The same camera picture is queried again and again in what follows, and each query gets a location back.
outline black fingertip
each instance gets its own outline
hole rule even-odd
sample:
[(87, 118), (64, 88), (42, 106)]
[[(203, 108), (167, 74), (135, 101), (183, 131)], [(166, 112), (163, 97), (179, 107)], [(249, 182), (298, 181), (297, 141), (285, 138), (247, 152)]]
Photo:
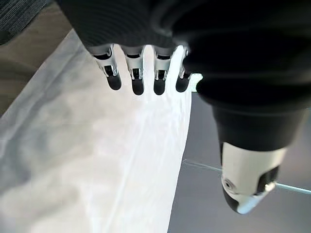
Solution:
[(155, 80), (154, 92), (160, 96), (165, 91), (165, 81), (164, 80)]
[(135, 95), (140, 96), (144, 93), (144, 81), (143, 79), (132, 80), (132, 89)]
[(117, 74), (116, 76), (110, 75), (109, 77), (107, 77), (107, 80), (112, 90), (117, 91), (121, 88), (121, 78), (119, 74)]
[(178, 76), (177, 81), (176, 81), (176, 91), (178, 92), (184, 92), (189, 84), (189, 79), (188, 78), (181, 78)]
[(227, 194), (227, 192), (225, 191), (224, 187), (223, 187), (223, 193), (224, 193), (225, 201), (230, 206), (230, 208), (234, 212), (239, 214), (239, 212), (238, 212), (239, 203), (236, 200), (234, 200), (232, 197), (230, 197), (229, 194)]

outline white cloth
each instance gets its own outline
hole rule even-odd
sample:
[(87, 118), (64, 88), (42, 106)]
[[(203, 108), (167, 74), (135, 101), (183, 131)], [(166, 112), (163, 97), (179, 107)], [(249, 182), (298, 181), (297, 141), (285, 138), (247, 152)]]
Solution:
[(135, 96), (116, 46), (113, 91), (70, 32), (0, 120), (0, 232), (167, 232), (191, 93), (175, 91), (182, 49), (162, 96)]

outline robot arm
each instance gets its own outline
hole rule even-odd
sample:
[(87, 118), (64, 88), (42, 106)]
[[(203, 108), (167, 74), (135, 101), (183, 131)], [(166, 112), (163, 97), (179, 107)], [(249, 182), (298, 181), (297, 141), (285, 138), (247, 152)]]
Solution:
[(111, 44), (123, 48), (137, 95), (143, 92), (143, 46), (153, 45), (160, 95), (173, 50), (183, 45), (189, 52), (176, 89), (187, 88), (191, 73), (203, 75), (197, 91), (213, 108), (229, 206), (248, 213), (274, 188), (311, 105), (310, 1), (57, 2), (115, 90), (121, 81), (107, 52)]

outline gray floor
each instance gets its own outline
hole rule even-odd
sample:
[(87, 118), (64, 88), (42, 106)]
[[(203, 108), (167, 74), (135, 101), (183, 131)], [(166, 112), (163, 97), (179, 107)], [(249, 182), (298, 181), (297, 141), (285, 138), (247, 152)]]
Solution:
[(70, 29), (71, 25), (53, 3), (21, 34), (0, 46), (0, 117)]
[[(216, 125), (211, 107), (192, 94), (184, 159), (220, 167)], [(311, 117), (290, 148), (279, 182), (311, 189)], [(220, 175), (183, 164), (173, 203), (170, 233), (309, 233), (311, 195), (275, 189), (250, 214), (241, 216), (226, 204)]]

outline thin cable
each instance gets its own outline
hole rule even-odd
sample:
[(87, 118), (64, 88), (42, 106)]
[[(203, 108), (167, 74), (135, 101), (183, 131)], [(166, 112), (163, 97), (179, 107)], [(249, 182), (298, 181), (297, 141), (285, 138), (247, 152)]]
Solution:
[[(206, 165), (206, 164), (196, 163), (196, 162), (193, 162), (193, 161), (189, 161), (187, 159), (183, 160), (182, 164), (193, 166), (193, 167), (197, 167), (197, 168), (203, 168), (203, 169), (208, 169), (208, 170), (212, 170), (212, 171), (217, 171), (219, 173), (222, 172), (222, 170), (220, 168), (209, 166), (209, 165)], [(292, 191), (292, 192), (311, 195), (311, 190), (308, 190), (308, 189), (298, 188), (298, 187), (294, 187), (294, 186), (289, 186), (289, 185), (282, 184), (282, 183), (277, 183), (276, 186), (278, 188), (286, 189), (286, 190), (289, 190), (289, 191)]]

